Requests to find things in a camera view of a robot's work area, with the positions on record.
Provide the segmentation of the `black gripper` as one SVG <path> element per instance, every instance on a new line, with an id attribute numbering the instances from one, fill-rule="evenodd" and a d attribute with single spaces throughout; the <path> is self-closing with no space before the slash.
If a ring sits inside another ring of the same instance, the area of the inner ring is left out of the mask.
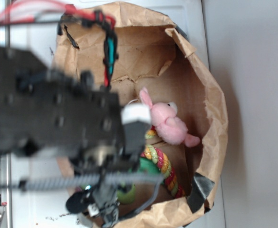
<path id="1" fill-rule="evenodd" d="M 77 184 L 79 187 L 66 202 L 69 213 L 77 214 L 78 217 L 85 218 L 101 217 L 104 221 L 102 227 L 111 228 L 118 222 L 132 218 L 141 213 L 143 205 L 129 211 L 123 216 L 119 216 L 119 204 L 132 204 L 135 200 L 135 182 L 139 182 L 141 176 L 139 172 L 140 164 L 132 168 L 123 167 L 121 170 L 105 170 L 102 167 L 84 169 L 73 165 L 74 177 L 93 177 L 99 175 L 99 179 L 94 183 L 85 180 L 84 183 Z"/>

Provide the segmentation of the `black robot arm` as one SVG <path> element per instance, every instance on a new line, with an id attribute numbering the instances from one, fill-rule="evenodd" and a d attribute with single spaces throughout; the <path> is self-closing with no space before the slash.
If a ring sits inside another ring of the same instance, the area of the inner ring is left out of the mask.
<path id="1" fill-rule="evenodd" d="M 122 107 L 116 93 L 95 89 L 93 76 L 79 81 L 48 69 L 31 52 L 0 47 L 0 156 L 67 157 L 77 176 L 21 180 L 0 188 L 56 190 L 81 185 L 66 203 L 72 214 L 88 211 L 103 227 L 119 220 L 117 190 L 143 178 L 136 171 L 151 125 L 143 104 Z"/>

